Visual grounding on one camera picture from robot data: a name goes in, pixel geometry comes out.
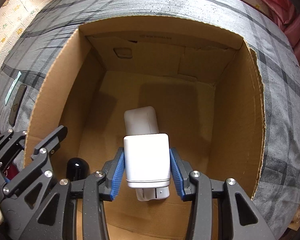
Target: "blue ribbed pad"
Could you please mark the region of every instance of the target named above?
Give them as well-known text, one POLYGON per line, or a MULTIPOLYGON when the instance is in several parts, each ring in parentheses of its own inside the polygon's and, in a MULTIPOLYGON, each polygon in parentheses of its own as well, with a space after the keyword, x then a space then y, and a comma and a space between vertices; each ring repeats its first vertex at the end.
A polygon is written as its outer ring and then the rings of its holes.
POLYGON ((177 194, 183 198, 185 197, 185 191, 183 188, 183 179, 181 176, 181 173, 179 171, 179 168, 177 166, 177 162, 173 156, 172 150, 170 149, 170 168, 171 168, 171 174, 173 177, 174 185, 176 187, 177 194))
POLYGON ((121 156, 117 165, 117 168, 115 169, 113 178, 112 178, 112 184, 111 184, 111 192, 110 192, 110 198, 111 200, 114 200, 114 198, 118 195, 120 184, 122 181, 123 172, 125 169, 125 163, 124 163, 124 151, 121 152, 121 156))

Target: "open cardboard box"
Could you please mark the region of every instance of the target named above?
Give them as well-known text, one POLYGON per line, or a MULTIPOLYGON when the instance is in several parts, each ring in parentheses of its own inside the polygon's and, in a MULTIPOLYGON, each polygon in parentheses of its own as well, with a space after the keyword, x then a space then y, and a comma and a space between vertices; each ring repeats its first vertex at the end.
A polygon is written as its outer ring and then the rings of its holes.
MULTIPOLYGON (((62 124, 68 135, 51 158, 58 179, 76 156, 91 171, 101 169, 123 146, 124 112, 144 106, 154 107, 160 132, 195 170, 212 179, 235 178, 253 197, 265 133, 255 54, 235 33, 176 17, 81 25, 42 84, 25 164, 33 147, 62 124)), ((182 239, 190 203, 180 200, 172 181, 169 198, 140 202, 124 175, 105 212, 111 239, 182 239)), ((78 219, 78 231, 81 223, 78 219)))

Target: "silver screw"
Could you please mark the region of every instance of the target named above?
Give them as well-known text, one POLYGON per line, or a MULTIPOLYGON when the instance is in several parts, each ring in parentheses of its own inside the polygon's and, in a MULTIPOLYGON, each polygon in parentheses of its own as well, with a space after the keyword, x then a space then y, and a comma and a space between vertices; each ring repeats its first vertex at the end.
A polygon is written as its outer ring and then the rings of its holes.
POLYGON ((45 154, 45 153, 47 153, 47 149, 46 148, 41 148, 39 150, 39 152, 42 153, 42 154, 45 154))
POLYGON ((96 172, 94 173, 94 176, 100 178, 100 177, 102 177, 104 174, 105 174, 105 173, 104 173, 103 171, 96 171, 96 172))
POLYGON ((201 175, 201 173, 200 173, 200 171, 191 171, 191 172, 190 172, 190 175, 191 175, 192 177, 197 178, 197 177, 199 177, 199 176, 201 175))
POLYGON ((9 193, 9 189, 8 189, 7 187, 4 187, 4 188, 3 188, 3 193, 4 193, 5 195, 7 195, 7 194, 9 193))
POLYGON ((67 180, 67 179, 62 179, 62 180, 60 180, 59 183, 60 183, 60 185, 64 186, 64 185, 67 185, 68 182, 69 182, 69 180, 67 180))
POLYGON ((227 179, 227 183, 228 183, 229 185, 234 185, 234 184, 236 183, 236 181, 235 181, 235 179, 233 179, 233 178, 229 178, 229 179, 227 179))
POLYGON ((47 171, 44 172, 44 175, 45 175, 47 178, 51 178, 51 177, 52 177, 52 171, 47 170, 47 171))

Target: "pink fabric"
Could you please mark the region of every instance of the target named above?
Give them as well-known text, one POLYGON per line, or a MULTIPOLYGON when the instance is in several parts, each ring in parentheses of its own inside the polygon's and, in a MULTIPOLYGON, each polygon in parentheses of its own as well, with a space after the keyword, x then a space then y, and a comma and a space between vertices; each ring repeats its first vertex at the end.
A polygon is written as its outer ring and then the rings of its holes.
POLYGON ((300 61, 300 15, 290 0, 262 0, 271 10, 273 22, 284 32, 300 61))

